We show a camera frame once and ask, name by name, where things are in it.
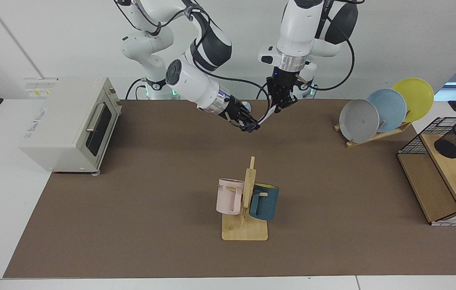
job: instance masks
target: plate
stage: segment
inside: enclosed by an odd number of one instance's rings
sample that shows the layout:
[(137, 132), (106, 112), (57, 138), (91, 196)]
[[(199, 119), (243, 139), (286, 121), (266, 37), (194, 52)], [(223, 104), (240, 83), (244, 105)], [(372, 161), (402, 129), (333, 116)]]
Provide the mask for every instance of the plate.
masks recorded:
[(411, 77), (395, 84), (393, 90), (399, 92), (406, 102), (406, 109), (410, 113), (405, 122), (414, 122), (424, 117), (433, 105), (432, 87), (422, 79)]
[(354, 99), (340, 112), (340, 132), (348, 140), (364, 143), (373, 138), (380, 124), (378, 111), (365, 99)]
[(384, 122), (378, 132), (393, 131), (403, 123), (406, 115), (406, 102), (399, 92), (391, 89), (377, 90), (367, 98), (367, 101), (378, 110), (380, 124)]

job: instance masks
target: oven window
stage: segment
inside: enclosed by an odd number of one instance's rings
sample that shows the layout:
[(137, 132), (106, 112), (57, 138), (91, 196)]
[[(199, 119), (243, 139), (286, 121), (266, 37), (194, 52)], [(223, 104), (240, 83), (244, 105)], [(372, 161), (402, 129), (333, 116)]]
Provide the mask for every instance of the oven window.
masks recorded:
[(90, 152), (97, 157), (99, 152), (99, 148), (103, 143), (104, 135), (108, 130), (108, 125), (110, 124), (111, 120), (111, 111), (108, 106), (105, 106), (101, 117), (99, 118), (99, 123), (97, 123), (97, 128), (94, 132), (90, 132), (88, 134), (88, 139), (86, 142), (86, 146)]

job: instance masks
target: white table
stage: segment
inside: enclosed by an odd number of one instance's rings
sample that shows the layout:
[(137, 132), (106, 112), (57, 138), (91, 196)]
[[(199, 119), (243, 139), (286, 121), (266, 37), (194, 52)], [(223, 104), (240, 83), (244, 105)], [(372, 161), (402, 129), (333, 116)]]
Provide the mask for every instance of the white table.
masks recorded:
[[(42, 107), (39, 100), (5, 100), (0, 107), (0, 289), (452, 289), (455, 276), (284, 277), (190, 279), (1, 279), (50, 174), (25, 156), (17, 143)], [(414, 124), (424, 128), (437, 116), (456, 116), (436, 103), (429, 116)]]

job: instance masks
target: mug rack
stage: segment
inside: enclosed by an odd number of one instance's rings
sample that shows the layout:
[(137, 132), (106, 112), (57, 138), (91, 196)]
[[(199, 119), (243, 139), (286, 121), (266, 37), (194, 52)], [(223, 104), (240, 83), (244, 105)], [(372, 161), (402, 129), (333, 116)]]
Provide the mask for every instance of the mug rack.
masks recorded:
[(257, 171), (255, 169), (255, 156), (251, 157), (250, 167), (246, 169), (244, 190), (242, 191), (242, 211), (239, 215), (223, 214), (222, 238), (223, 240), (267, 240), (267, 221), (250, 216), (250, 202), (255, 186)]

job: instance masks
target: dark teal mug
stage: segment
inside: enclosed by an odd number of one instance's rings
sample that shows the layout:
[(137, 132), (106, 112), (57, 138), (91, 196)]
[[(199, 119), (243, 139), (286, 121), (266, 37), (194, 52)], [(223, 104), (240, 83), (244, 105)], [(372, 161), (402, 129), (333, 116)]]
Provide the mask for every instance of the dark teal mug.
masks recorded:
[(276, 203), (278, 202), (279, 188), (264, 183), (255, 183), (253, 187), (253, 195), (250, 206), (250, 216), (272, 220), (276, 211)]

